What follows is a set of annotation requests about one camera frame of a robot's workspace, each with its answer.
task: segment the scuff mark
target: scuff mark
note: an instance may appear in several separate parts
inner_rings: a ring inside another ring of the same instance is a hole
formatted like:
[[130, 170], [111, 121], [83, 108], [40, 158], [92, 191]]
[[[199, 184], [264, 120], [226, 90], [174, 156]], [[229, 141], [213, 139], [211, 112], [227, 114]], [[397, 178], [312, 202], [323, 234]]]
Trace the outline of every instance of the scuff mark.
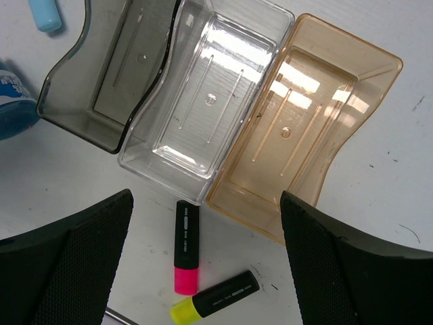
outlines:
[[403, 228], [405, 228], [405, 229], [407, 229], [407, 230], [409, 230], [412, 234], [414, 234], [416, 237], [417, 237], [417, 239], [418, 239], [418, 242], [421, 244], [421, 240], [419, 240], [419, 237], [418, 237], [418, 235], [412, 230], [412, 229], [409, 229], [408, 227], [405, 227], [404, 225], [402, 225], [401, 223], [399, 223], [399, 225], [400, 225], [400, 227], [403, 227]]
[[258, 277], [259, 278], [263, 278], [262, 277], [262, 274], [253, 266], [253, 265], [251, 265], [251, 268], [254, 270], [254, 271], [256, 271], [256, 273], [257, 273], [257, 275], [258, 275]]
[[412, 108], [412, 112], [415, 112], [418, 109], [419, 105], [421, 105], [424, 98], [425, 98], [425, 96], [421, 97], [421, 99], [418, 101], [418, 103]]
[[160, 207], [170, 210], [171, 212], [175, 212], [175, 210], [160, 204], [157, 200], [154, 200], [153, 198], [148, 198], [148, 200], [154, 202], [156, 205], [159, 205]]
[[161, 288], [161, 289], [158, 291], [158, 297], [161, 297], [164, 293], [165, 293], [165, 288]]

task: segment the transparent plastic container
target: transparent plastic container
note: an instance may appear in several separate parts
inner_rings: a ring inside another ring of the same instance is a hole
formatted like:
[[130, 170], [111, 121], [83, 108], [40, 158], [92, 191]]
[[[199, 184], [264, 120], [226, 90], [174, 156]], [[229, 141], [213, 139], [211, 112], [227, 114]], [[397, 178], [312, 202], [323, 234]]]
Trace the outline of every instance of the transparent plastic container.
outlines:
[[208, 204], [283, 242], [281, 193], [317, 204], [338, 150], [379, 106], [402, 67], [383, 49], [300, 16]]
[[74, 47], [49, 72], [43, 119], [118, 153], [165, 67], [181, 0], [85, 0]]
[[265, 0], [181, 7], [164, 82], [134, 120], [119, 163], [201, 204], [294, 17]]

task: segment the highlighter cap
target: highlighter cap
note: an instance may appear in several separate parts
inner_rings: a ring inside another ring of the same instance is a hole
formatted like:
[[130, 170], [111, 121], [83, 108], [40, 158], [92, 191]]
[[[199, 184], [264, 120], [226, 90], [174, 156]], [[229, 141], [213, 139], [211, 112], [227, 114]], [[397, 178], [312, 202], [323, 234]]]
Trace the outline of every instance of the highlighter cap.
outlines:
[[192, 296], [198, 291], [198, 269], [179, 269], [175, 267], [175, 292]]
[[194, 307], [192, 297], [173, 306], [170, 315], [176, 325], [188, 325], [202, 319]]
[[37, 28], [44, 33], [53, 32], [62, 27], [55, 0], [28, 0]]

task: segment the blue label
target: blue label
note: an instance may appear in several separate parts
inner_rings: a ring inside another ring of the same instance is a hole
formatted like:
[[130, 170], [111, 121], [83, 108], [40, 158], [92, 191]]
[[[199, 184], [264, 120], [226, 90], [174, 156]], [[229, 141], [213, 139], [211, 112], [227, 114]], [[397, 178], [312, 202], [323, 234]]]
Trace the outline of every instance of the blue label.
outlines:
[[10, 71], [0, 70], [0, 105], [27, 99], [32, 100], [32, 96], [21, 80]]

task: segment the pink highlighter tip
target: pink highlighter tip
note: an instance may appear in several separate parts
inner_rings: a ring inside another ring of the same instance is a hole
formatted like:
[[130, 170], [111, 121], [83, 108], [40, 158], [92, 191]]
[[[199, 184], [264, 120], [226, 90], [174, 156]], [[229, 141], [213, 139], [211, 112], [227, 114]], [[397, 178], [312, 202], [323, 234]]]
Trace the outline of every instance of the pink highlighter tip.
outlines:
[[198, 292], [198, 269], [179, 269], [175, 267], [175, 292], [193, 296]]

